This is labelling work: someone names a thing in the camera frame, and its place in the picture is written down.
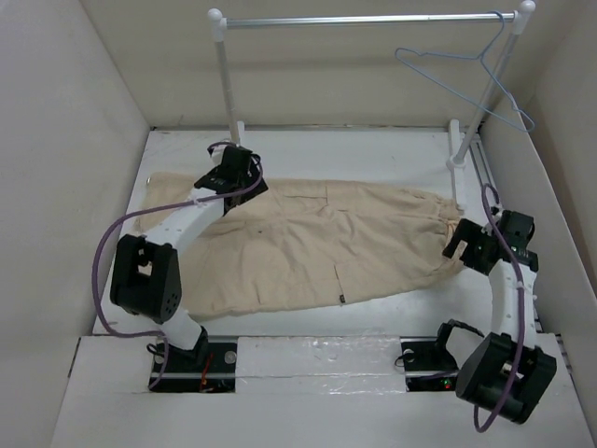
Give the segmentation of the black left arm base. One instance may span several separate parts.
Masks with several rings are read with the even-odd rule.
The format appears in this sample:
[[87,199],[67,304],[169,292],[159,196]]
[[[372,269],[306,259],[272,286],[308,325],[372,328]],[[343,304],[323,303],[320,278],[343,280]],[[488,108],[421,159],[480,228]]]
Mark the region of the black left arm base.
[[232,339],[209,342],[201,364],[170,349],[163,362],[163,344],[149,343],[146,350],[153,356],[148,379],[149,390],[156,393],[234,393],[238,343]]

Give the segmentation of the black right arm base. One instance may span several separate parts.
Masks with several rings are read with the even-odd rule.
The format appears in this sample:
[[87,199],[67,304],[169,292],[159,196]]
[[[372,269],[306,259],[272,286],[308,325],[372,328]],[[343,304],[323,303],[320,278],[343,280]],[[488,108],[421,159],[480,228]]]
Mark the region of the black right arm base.
[[405,374],[408,392],[453,392],[459,367],[445,344],[433,337],[402,338],[395,366]]

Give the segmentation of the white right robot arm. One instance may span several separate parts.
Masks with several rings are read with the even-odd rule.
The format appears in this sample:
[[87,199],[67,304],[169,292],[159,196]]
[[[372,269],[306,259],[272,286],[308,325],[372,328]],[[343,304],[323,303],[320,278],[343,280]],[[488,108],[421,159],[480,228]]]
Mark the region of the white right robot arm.
[[487,276],[492,291],[491,331],[460,369],[455,392],[491,417],[522,425],[554,378],[557,362],[537,342],[534,283],[539,263],[527,249],[534,219],[497,206],[489,213],[485,226],[461,219],[442,252],[450,259],[465,243],[460,261]]

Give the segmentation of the beige trousers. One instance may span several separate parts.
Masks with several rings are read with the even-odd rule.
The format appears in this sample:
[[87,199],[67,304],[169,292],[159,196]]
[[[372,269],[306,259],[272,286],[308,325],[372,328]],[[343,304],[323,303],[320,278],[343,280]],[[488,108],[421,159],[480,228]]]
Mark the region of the beige trousers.
[[353,304],[431,287],[462,269],[442,254],[453,201],[390,184],[270,179],[180,259],[198,318]]

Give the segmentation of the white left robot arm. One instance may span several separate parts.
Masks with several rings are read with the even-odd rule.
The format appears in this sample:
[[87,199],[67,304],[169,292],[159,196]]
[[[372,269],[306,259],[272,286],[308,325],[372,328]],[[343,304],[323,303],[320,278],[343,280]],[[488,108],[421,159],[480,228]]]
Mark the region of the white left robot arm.
[[139,236],[119,239],[110,286],[111,302],[157,324],[170,353],[192,371],[207,361],[208,336],[181,306],[179,256],[232,208],[268,189],[255,152],[226,144],[211,153],[219,164],[193,184],[184,201],[155,208],[170,210],[169,216]]

